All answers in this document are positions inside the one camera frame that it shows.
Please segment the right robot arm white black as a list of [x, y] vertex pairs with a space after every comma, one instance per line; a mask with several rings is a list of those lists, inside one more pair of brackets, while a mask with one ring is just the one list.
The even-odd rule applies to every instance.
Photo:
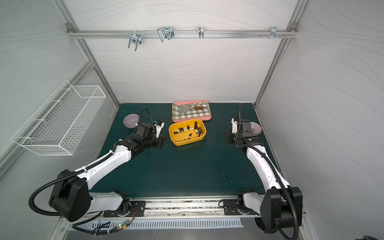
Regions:
[[242, 118], [242, 109], [232, 118], [232, 130], [225, 133], [225, 141], [242, 150], [258, 173], [265, 193], [244, 192], [237, 196], [236, 208], [240, 215], [256, 214], [255, 223], [265, 234], [280, 233], [285, 240], [296, 240], [303, 217], [303, 193], [293, 187], [275, 167], [264, 143], [257, 137], [251, 121]]

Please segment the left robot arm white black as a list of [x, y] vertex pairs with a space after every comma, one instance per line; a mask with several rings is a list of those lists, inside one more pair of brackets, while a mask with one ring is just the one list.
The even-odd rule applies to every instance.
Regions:
[[[116, 217], [134, 217], [135, 208], [127, 195], [121, 192], [92, 193], [91, 189], [110, 172], [146, 149], [161, 149], [167, 140], [161, 135], [164, 126], [164, 122], [154, 119], [150, 123], [137, 122], [134, 131], [117, 141], [107, 154], [75, 171], [64, 170], [56, 180], [35, 190], [29, 198], [30, 209], [44, 216], [64, 217], [72, 223], [93, 213], [101, 216], [110, 212]], [[37, 195], [49, 187], [53, 187], [49, 199], [53, 211], [43, 210], [35, 203]]]

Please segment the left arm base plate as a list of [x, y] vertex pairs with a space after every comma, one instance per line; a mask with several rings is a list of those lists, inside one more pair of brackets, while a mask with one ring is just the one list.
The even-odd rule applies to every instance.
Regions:
[[105, 218], [143, 217], [145, 213], [145, 201], [125, 201], [115, 211], [104, 211]]

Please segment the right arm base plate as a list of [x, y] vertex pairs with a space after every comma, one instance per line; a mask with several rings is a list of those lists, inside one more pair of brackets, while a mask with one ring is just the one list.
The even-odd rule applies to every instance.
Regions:
[[223, 199], [219, 201], [218, 206], [224, 210], [225, 216], [245, 216], [250, 214], [250, 211], [240, 209], [237, 200]]

